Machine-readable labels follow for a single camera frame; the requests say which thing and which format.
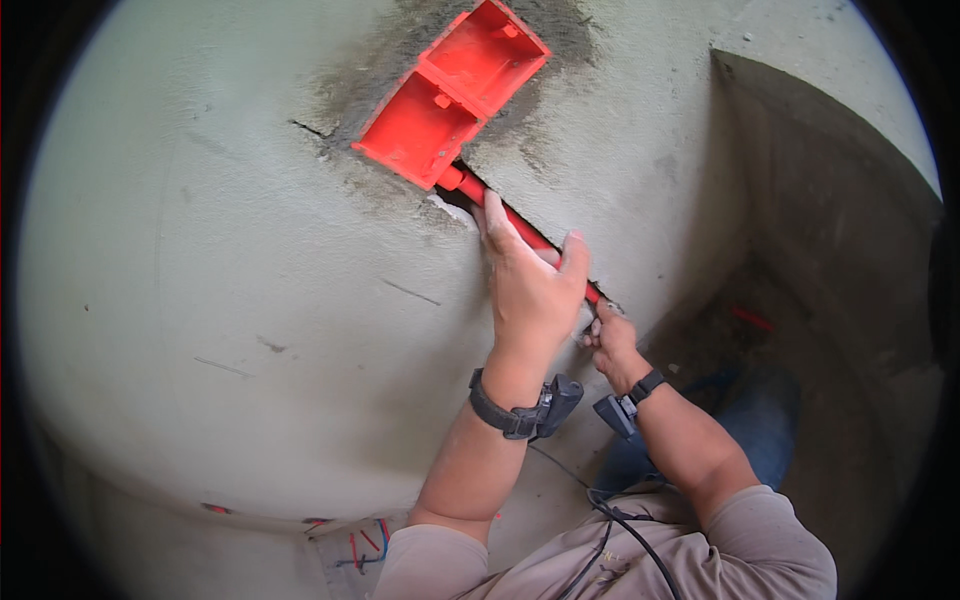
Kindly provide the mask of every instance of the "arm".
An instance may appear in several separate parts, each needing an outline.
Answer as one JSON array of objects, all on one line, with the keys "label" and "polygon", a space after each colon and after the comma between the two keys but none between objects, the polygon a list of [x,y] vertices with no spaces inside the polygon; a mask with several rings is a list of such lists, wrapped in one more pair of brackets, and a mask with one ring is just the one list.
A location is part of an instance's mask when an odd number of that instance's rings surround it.
[{"label": "arm", "polygon": [[[634,326],[605,300],[588,337],[593,364],[622,396],[653,370],[636,351]],[[710,415],[662,384],[636,407],[636,425],[650,459],[689,498],[705,526],[735,493],[759,484],[750,462],[730,434]]]},{"label": "arm", "polygon": [[[546,370],[576,325],[589,250],[578,232],[564,240],[564,262],[556,252],[534,252],[507,220],[499,196],[487,190],[477,225],[493,265],[493,350],[481,383],[505,410],[537,404]],[[507,440],[473,414],[469,403],[446,435],[410,512],[408,525],[436,524],[462,531],[481,543],[516,482],[526,453],[524,440]]]}]

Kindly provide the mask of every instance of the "man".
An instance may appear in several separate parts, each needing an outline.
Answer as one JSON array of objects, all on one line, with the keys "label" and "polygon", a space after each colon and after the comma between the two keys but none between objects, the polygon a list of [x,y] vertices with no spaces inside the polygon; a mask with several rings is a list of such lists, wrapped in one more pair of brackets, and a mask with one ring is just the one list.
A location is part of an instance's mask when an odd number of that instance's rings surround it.
[{"label": "man", "polygon": [[[576,324],[589,250],[579,232],[570,232],[558,271],[550,266],[555,254],[538,255],[520,239],[496,194],[488,190],[485,201],[486,209],[474,212],[493,265],[494,343],[480,385],[510,411],[537,404],[546,370]],[[594,511],[517,566],[488,577],[487,535],[527,442],[505,438],[467,403],[407,527],[390,540],[374,598],[834,597],[833,558],[774,492],[793,447],[800,393],[792,379],[755,373],[718,422],[666,383],[645,390],[659,378],[636,351],[634,327],[604,299],[597,314],[585,344],[619,396],[640,398],[642,440],[614,445],[593,498],[611,498],[611,512],[653,553],[620,521],[610,524]],[[616,495],[642,480],[669,485]]]}]

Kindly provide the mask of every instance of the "wrist-mounted device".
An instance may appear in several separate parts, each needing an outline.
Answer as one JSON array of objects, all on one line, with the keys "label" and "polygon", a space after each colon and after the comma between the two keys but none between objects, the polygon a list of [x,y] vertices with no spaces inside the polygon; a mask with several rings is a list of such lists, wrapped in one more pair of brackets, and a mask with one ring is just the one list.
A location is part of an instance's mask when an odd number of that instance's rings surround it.
[{"label": "wrist-mounted device", "polygon": [[629,438],[637,433],[636,406],[652,394],[654,388],[661,383],[663,383],[663,373],[653,369],[635,383],[626,395],[617,397],[610,394],[600,398],[593,403],[593,410],[618,435]]},{"label": "wrist-mounted device", "polygon": [[569,417],[584,397],[584,388],[562,373],[557,373],[553,381],[544,383],[540,388],[537,406],[515,408],[507,411],[497,406],[483,390],[480,376],[483,369],[477,369],[470,378],[470,406],[483,422],[503,432],[508,440],[531,440],[549,438],[557,427]]}]

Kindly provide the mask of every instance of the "hand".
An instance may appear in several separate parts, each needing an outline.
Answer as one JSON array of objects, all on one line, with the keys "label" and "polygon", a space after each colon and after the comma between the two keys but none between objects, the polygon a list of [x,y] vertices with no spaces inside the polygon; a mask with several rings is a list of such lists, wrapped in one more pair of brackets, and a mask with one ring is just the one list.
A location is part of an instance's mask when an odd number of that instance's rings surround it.
[{"label": "hand", "polygon": [[[556,263],[556,251],[535,252],[527,246],[507,220],[500,197],[490,189],[484,192],[484,206],[473,211],[493,265],[490,294],[494,342],[483,385],[491,399],[504,408],[506,404],[533,406],[550,362],[576,326],[587,286],[590,252],[583,235],[571,231],[564,240],[558,271],[551,266]],[[530,401],[523,395],[528,393],[528,386],[534,385],[535,395]],[[501,402],[495,396],[498,390],[492,389],[497,387],[502,387],[505,394],[523,398]]]},{"label": "hand", "polygon": [[634,324],[623,317],[615,304],[601,298],[597,316],[584,345],[594,348],[593,365],[607,376],[613,391],[623,396],[653,368],[636,351]]}]

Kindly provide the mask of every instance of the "black wrist strap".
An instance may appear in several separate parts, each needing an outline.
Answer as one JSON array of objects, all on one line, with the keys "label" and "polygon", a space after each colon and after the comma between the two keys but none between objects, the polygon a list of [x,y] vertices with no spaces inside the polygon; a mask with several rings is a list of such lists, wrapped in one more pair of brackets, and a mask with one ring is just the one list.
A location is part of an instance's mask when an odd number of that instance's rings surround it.
[{"label": "black wrist strap", "polygon": [[653,369],[647,373],[647,376],[634,384],[634,387],[627,393],[634,405],[639,404],[641,400],[654,392],[654,388],[663,383],[663,373]]},{"label": "black wrist strap", "polygon": [[476,416],[487,425],[502,431],[503,437],[508,440],[526,440],[533,436],[537,430],[540,405],[533,408],[515,408],[512,411],[503,410],[484,392],[480,384],[482,374],[483,369],[476,369],[470,378],[470,406]]}]

